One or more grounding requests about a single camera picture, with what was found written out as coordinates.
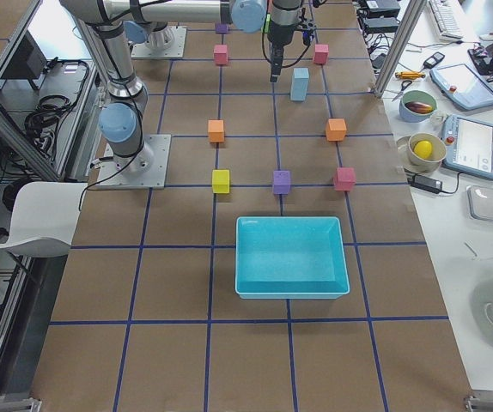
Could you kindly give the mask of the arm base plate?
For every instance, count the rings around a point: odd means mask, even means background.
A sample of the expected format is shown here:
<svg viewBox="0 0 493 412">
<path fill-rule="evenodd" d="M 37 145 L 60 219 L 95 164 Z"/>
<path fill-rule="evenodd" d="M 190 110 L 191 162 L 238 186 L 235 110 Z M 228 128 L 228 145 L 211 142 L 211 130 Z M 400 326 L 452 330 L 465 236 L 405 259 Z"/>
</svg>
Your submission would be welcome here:
<svg viewBox="0 0 493 412">
<path fill-rule="evenodd" d="M 143 149 L 124 170 L 129 159 L 114 157 L 100 164 L 99 186 L 114 189 L 162 189 L 165 186 L 167 163 L 172 137 L 169 134 L 144 134 Z"/>
<path fill-rule="evenodd" d="M 161 60 L 183 58 L 187 27 L 166 26 L 152 32 L 147 41 L 131 49 L 133 59 Z"/>
</svg>

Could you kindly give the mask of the orange block near arm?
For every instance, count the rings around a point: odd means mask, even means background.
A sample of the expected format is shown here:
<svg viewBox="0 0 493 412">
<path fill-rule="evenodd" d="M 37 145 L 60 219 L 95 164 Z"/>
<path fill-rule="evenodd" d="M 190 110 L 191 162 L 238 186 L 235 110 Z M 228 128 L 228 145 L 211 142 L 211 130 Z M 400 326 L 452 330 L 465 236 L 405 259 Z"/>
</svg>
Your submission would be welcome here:
<svg viewBox="0 0 493 412">
<path fill-rule="evenodd" d="M 221 119 L 209 119 L 207 126 L 208 139 L 211 143 L 225 141 L 224 121 Z"/>
</svg>

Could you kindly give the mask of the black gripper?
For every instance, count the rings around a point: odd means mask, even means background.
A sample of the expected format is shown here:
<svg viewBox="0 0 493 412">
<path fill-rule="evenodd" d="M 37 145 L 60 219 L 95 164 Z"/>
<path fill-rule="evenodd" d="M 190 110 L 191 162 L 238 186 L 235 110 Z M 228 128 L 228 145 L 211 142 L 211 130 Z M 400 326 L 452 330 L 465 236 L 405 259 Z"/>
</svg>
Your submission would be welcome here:
<svg viewBox="0 0 493 412">
<path fill-rule="evenodd" d="M 270 82 L 276 82 L 283 67 L 283 47 L 292 42 L 300 22 L 301 0 L 273 0 L 270 10 L 268 39 L 271 43 Z"/>
</svg>

